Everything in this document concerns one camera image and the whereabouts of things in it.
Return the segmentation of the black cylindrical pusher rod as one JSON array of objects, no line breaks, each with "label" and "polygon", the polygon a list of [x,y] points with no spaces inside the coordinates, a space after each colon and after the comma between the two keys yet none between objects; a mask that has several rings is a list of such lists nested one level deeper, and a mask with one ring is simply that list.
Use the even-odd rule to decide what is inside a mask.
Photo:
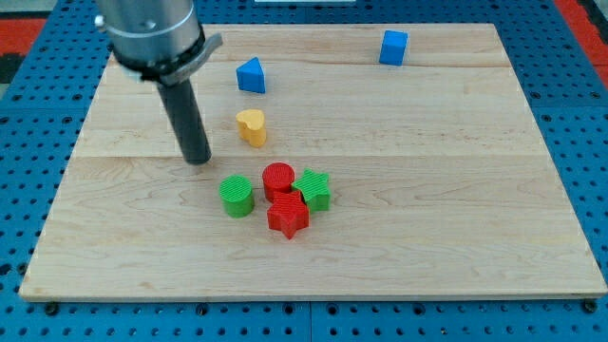
[{"label": "black cylindrical pusher rod", "polygon": [[184,160],[193,165],[207,163],[211,148],[190,81],[158,85],[158,91]]}]

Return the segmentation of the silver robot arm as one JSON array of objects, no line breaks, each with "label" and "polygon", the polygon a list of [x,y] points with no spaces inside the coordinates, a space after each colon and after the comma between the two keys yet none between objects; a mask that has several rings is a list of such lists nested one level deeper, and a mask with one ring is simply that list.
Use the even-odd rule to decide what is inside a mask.
[{"label": "silver robot arm", "polygon": [[211,159],[190,77],[222,44],[205,34],[193,0],[98,0],[94,23],[107,34],[121,66],[157,85],[186,162]]}]

